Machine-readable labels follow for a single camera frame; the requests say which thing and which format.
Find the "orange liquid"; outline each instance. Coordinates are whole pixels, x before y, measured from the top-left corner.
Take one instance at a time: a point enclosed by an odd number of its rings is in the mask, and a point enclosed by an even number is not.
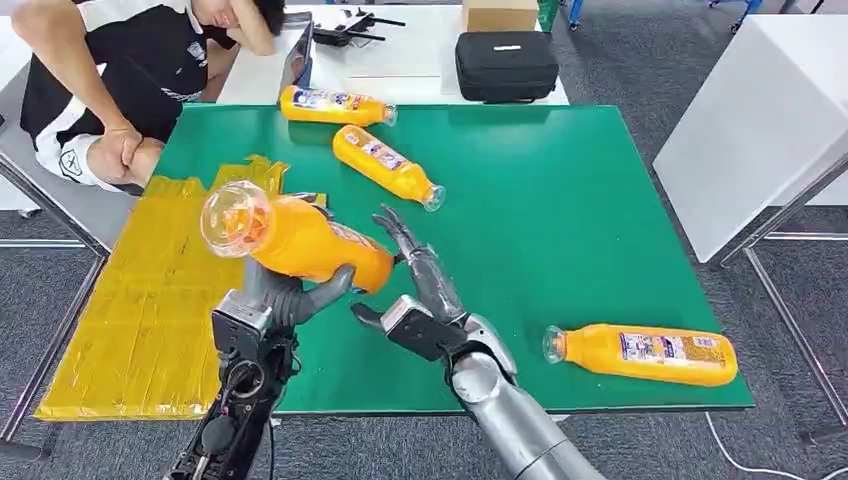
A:
[[[550,343],[557,357],[595,373],[714,387],[738,368],[730,340],[716,333],[597,324],[559,332]]]
[[[444,188],[434,185],[417,163],[392,150],[365,130],[346,125],[333,137],[336,158],[375,183],[405,200],[414,200],[435,210],[441,205]]]
[[[280,109],[288,120],[299,122],[350,123],[367,127],[393,124],[396,110],[366,95],[289,85],[280,95]]]
[[[276,272],[325,282],[344,264],[356,267],[353,284],[375,293],[386,283],[394,259],[377,242],[330,222],[309,203],[290,196],[271,201],[268,219],[254,215],[251,238],[261,238],[250,253]]]

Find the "shirt logo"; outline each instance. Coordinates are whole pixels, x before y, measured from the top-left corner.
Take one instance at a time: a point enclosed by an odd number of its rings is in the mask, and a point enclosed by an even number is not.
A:
[[[206,66],[206,50],[198,42],[191,42],[191,45],[186,49],[188,53],[197,60],[197,65],[200,67]]]
[[[62,173],[65,173],[66,175],[72,175],[74,177],[82,175],[82,169],[80,168],[79,160],[77,159],[77,153],[73,150],[68,150],[59,157],[59,168],[61,168]]]
[[[173,98],[174,100],[176,100],[180,103],[196,102],[197,99],[200,98],[201,95],[203,95],[203,90],[201,90],[199,92],[189,93],[189,94],[177,93],[177,92],[171,90],[170,88],[166,88],[166,87],[162,87],[159,90],[162,93],[164,93],[165,95],[167,95],[168,98]]]

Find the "plastic bottle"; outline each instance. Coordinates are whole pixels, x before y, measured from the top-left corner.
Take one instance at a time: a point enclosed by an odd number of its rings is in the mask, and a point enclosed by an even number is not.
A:
[[[246,180],[227,183],[209,197],[200,229],[219,256],[250,254],[270,270],[313,282],[324,282],[341,265],[353,264],[354,286],[368,293],[380,290],[394,265],[392,255],[371,238],[329,221],[299,198],[269,200]]]
[[[597,324],[574,331],[548,327],[551,363],[574,362],[595,372],[715,387],[736,377],[736,353],[716,333]]]
[[[346,125],[336,133],[333,153],[398,197],[420,202],[427,211],[435,212],[445,201],[445,187],[433,184],[420,165],[355,125]]]
[[[350,123],[367,127],[375,123],[394,125],[397,107],[367,95],[289,85],[280,95],[280,110],[288,120]]]

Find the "black and white shirt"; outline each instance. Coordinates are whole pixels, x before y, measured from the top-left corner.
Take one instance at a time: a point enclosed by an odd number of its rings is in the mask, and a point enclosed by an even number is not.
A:
[[[73,0],[85,24],[97,71],[124,116],[145,137],[167,141],[182,104],[197,100],[207,81],[206,40],[226,49],[226,30],[201,27],[191,0]],[[100,135],[103,125],[35,57],[21,125],[39,161],[61,155],[78,135]]]

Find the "dark hair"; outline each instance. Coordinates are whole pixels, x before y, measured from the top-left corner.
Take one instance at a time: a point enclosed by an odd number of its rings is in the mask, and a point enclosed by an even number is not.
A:
[[[259,9],[259,14],[265,19],[268,24],[268,30],[275,37],[283,31],[283,7],[286,6],[286,0],[253,0],[256,2],[256,8]]]

